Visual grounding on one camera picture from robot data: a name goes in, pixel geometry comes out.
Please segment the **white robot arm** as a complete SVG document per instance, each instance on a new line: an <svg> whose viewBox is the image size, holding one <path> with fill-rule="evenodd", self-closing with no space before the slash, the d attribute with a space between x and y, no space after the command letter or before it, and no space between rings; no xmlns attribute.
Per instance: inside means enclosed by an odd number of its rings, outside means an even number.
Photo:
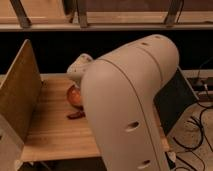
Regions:
<svg viewBox="0 0 213 171"><path fill-rule="evenodd" d="M153 103L178 64L176 45L154 34L68 67L107 171L169 171Z"/></svg>

